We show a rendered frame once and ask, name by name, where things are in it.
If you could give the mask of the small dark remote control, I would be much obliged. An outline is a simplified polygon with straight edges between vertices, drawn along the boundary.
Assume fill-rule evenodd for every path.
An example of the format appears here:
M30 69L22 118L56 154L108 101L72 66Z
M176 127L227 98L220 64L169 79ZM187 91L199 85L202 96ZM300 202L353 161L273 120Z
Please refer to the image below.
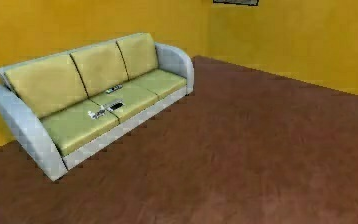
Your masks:
M115 92L115 91L121 89L122 87L123 87L122 84L118 84L118 85L116 85L116 86L114 86L114 87L111 87L111 88L107 89L107 90L105 91L105 93L106 93L106 94L111 94L111 93L113 93L113 92Z

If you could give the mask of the dark framed wall picture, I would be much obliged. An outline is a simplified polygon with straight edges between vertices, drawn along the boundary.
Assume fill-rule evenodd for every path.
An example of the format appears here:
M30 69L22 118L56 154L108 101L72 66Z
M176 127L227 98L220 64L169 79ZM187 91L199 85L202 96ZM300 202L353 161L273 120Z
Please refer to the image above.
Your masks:
M212 0L213 4L235 5L235 6L258 6L259 0Z

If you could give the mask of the white remote control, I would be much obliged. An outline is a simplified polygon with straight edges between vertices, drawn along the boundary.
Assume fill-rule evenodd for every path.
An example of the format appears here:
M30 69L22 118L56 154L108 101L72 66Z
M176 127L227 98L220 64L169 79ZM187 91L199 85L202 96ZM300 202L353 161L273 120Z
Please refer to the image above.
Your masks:
M88 111L88 116L91 119L98 119L99 117L103 116L106 113L106 109L101 107L97 112Z

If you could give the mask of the black and silver remote control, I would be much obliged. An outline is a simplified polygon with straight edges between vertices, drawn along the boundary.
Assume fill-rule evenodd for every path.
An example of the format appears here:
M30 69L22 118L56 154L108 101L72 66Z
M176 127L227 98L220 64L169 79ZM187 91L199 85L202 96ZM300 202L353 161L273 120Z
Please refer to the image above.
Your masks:
M105 106L105 109L109 112L112 112L114 110L117 110L118 108L121 108L123 105L124 105L124 103L122 101L116 101L116 102L107 104Z

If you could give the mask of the grey sofa with green cushions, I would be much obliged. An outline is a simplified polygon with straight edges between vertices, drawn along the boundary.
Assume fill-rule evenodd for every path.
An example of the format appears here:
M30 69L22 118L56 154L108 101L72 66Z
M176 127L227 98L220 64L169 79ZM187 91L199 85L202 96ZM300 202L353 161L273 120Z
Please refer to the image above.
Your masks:
M0 114L51 179L93 156L194 88L181 49L136 33L0 67ZM111 94L105 91L118 84ZM112 102L124 105L91 119Z

